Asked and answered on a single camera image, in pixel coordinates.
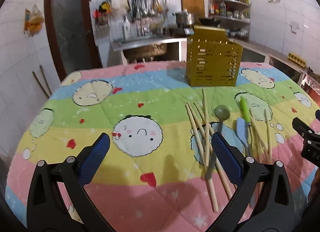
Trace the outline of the person right hand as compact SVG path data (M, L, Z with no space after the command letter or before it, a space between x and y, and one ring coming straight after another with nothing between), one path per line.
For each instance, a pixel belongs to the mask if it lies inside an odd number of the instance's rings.
M316 200L319 194L320 194L320 169L317 169L314 179L311 183L310 192L308 194L308 202L311 203L314 200Z

